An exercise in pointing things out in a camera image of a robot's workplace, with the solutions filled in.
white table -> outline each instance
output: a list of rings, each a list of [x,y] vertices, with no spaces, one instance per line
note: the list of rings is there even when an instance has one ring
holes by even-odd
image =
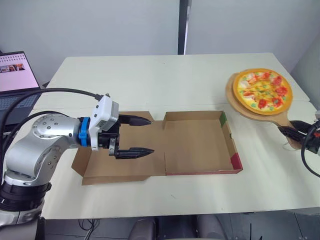
[[[268,122],[241,116],[226,102],[229,76],[247,68],[271,68],[291,83],[295,95],[288,117],[312,123],[316,109],[271,53],[187,56],[69,57],[49,84],[109,92],[121,111],[224,110],[243,171],[228,175],[154,176],[143,182],[81,186],[67,150],[52,177],[42,215],[47,219],[238,213],[320,206],[320,178],[310,174],[299,151],[283,148],[286,138]],[[96,102],[86,96],[52,93],[32,112],[54,109],[72,117],[90,116]],[[31,122],[19,132],[26,135]],[[320,170],[320,159],[306,158]]]

open pizza box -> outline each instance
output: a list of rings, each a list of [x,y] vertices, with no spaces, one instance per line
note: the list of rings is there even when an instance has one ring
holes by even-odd
[[[242,164],[223,111],[167,112],[154,121],[149,112],[123,112],[147,118],[145,126],[120,127],[120,148],[143,147],[154,153],[115,159],[108,149],[78,149],[72,168],[82,185],[144,181],[150,176],[236,174]]]

green stripe on box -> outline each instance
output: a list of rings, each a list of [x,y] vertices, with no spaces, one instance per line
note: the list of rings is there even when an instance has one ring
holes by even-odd
[[[221,124],[221,128],[222,128],[223,125],[225,124],[225,122],[227,121],[227,117],[226,117],[226,114],[224,111],[221,113],[219,120],[220,120],[220,124]]]

pizza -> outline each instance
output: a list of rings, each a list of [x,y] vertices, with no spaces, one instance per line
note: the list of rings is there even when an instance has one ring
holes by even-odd
[[[265,68],[240,72],[233,82],[233,93],[245,108],[261,115],[286,111],[293,99],[287,80]]]

white wall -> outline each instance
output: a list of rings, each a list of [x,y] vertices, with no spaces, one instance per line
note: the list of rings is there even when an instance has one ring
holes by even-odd
[[[319,32],[319,0],[193,0],[186,53],[271,52],[290,72]]]
[[[0,50],[45,83],[68,56],[177,54],[178,20],[178,0],[0,0]]]
[[[291,72],[292,77],[320,110],[320,34]]]

